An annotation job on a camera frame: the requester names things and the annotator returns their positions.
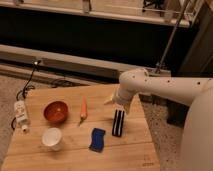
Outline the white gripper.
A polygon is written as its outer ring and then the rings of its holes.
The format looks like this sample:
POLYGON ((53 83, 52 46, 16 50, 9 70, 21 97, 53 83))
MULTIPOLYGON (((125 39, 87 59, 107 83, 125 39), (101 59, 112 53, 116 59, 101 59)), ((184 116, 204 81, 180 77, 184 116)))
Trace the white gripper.
POLYGON ((126 90, 117 89, 104 102, 105 105, 118 104, 123 107, 126 113, 130 112, 131 102, 134 94, 126 90))

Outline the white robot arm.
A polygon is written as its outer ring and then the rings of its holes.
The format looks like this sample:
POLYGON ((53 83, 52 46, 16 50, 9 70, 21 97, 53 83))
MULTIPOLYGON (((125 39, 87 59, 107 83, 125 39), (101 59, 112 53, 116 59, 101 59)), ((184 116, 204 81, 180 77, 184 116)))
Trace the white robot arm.
POLYGON ((130 111, 137 93, 150 93, 189 107, 182 135, 180 171, 213 171, 213 78, 150 76, 145 68, 123 72, 106 104, 130 111))

